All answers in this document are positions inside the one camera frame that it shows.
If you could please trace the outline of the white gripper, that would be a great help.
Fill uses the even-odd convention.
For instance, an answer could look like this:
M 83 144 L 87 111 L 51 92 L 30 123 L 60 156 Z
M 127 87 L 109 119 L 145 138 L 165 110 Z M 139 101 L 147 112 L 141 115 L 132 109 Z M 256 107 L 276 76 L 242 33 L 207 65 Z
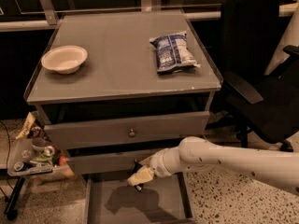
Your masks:
M 131 186 L 138 186 L 150 182 L 154 175 L 158 177 L 171 176 L 172 174 L 166 169 L 164 164 L 165 152 L 166 149 L 162 149 L 152 156 L 148 156 L 144 160 L 140 161 L 139 164 L 143 167 L 127 179 L 128 184 Z

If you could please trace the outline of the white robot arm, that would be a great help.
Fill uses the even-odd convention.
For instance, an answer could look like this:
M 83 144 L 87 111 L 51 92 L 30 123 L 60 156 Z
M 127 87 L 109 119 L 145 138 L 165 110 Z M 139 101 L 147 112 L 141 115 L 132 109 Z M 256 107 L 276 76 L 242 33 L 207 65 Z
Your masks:
M 296 195 L 299 189 L 299 154 L 287 148 L 287 138 L 298 132 L 298 47 L 278 46 L 288 57 L 283 63 L 254 84 L 252 71 L 224 75 L 227 88 L 227 110 L 239 121 L 240 129 L 251 130 L 265 142 L 282 144 L 281 150 L 222 147 L 202 138 L 190 136 L 176 147 L 162 149 L 136 164 L 127 179 L 129 185 L 142 189 L 154 177 L 168 177 L 179 172 L 192 172 L 205 165 L 219 165 L 267 185 Z

